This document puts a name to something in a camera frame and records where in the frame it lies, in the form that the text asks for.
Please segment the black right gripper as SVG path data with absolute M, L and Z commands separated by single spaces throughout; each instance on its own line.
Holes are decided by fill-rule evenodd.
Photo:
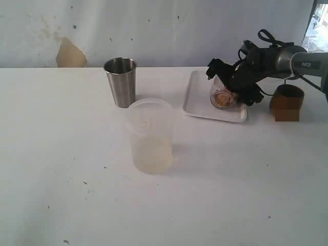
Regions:
M 260 103 L 264 96 L 260 92 L 260 87 L 256 84 L 254 76 L 247 70 L 236 70 L 237 62 L 234 65 L 226 64 L 218 58 L 214 58 L 208 64 L 206 75 L 208 80 L 215 77 L 223 82 L 224 86 L 232 93 L 237 94 L 237 102 L 247 106 Z

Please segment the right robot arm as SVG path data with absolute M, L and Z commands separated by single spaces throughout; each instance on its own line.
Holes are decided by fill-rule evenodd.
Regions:
M 257 83 L 267 77 L 305 79 L 306 75 L 321 79 L 319 86 L 309 84 L 327 94 L 327 53 L 308 53 L 293 43 L 271 44 L 260 48 L 249 40 L 243 41 L 238 51 L 244 57 L 233 65 L 220 59 L 208 64 L 208 79 L 218 76 L 223 85 L 237 94 L 238 101 L 251 106 L 263 99 L 264 92 Z

